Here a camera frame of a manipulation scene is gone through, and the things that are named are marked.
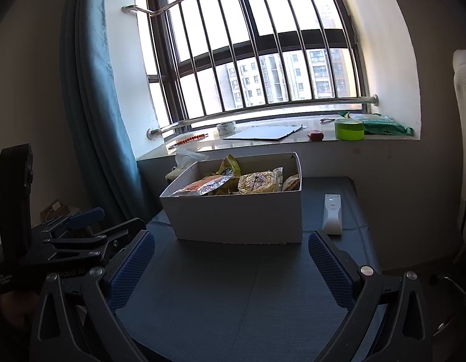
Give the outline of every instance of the tape roll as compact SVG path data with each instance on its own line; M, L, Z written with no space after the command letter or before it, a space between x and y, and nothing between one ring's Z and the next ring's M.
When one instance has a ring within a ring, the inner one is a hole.
M220 136L231 135L233 133L236 133L236 122L223 122L221 124L218 124L216 128L218 129L218 134Z

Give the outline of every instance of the white wall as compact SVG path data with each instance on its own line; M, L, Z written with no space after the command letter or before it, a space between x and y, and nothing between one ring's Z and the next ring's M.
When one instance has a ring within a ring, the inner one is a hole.
M278 144L234 148L231 152L234 156L245 156L296 151L304 176L351 177L384 270L444 257L456 251L461 243L456 219L462 141L452 56L456 49L466 49L466 34L442 0L396 1L417 62L420 140ZM376 20L391 23L390 17ZM392 23L398 26L399 16ZM391 87L403 85L394 82ZM388 88L384 95L389 99ZM410 100L400 101L409 106ZM418 100L413 98L412 102L413 113L417 113ZM209 155L221 158L227 152L212 151ZM164 175L173 165L174 157L139 162L156 195L165 186Z
M32 145L32 223L55 199L89 208L62 102L63 2L17 0L0 23L0 151Z
M159 128L149 91L148 77L139 38L137 16L121 8L135 0L106 0L107 38L114 71L114 83L120 112L136 158L154 150L164 140L157 135L149 140L149 128Z
M345 0L355 23L370 94L379 108L421 133L421 98L411 37L396 0Z

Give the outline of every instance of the white window sill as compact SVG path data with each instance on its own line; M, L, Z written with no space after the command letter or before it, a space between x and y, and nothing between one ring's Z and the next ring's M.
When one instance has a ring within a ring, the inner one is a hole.
M214 150L225 150L229 148L238 148L238 147L250 147L250 146L264 146L264 145L275 145L280 143L301 143L309 141L307 137L307 132L313 129L323 132L324 139L323 141L338 141L335 137L335 128L334 122L329 122L321 124L320 120L323 118L341 118L339 115L324 115L324 116L312 116L312 117L289 117L289 118L280 118L280 119L269 119L264 121L257 122L242 122L236 124L237 130L243 131L245 129L251 128L252 126L262 126L262 125L303 125L304 128L300 131L287 136L286 138L278 141L266 141L266 140L225 140L227 136L219 136L216 128L201 129L198 131L186 133L179 135L172 140L167 141L163 145L155 150L148 152L147 154L141 156L138 160L144 159L153 159L161 158L169 155L176 154L176 148L173 150L168 150L167 148L181 141L183 139L189 138L193 135L201 135L203 133L208 134L208 137L198 140L191 141L181 145L181 148L195 152L207 152ZM365 135L365 140L418 140L412 136L391 136L391 135Z

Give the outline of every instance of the table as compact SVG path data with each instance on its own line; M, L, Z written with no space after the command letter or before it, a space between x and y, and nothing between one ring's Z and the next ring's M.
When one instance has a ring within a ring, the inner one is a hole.
M379 265L350 179L307 178L302 189L301 244L182 241L161 211L147 226L154 257L128 304L116 311L129 335L174 362L314 361L346 315L307 248L309 233L322 226L325 194L342 197L343 235L332 238L336 245L359 265ZM378 307L354 360L365 357L383 312Z

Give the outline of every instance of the green container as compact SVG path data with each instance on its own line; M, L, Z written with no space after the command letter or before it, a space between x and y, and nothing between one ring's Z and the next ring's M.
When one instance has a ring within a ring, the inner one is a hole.
M357 119L336 119L335 137L340 140L363 140L364 124L362 121L358 121Z

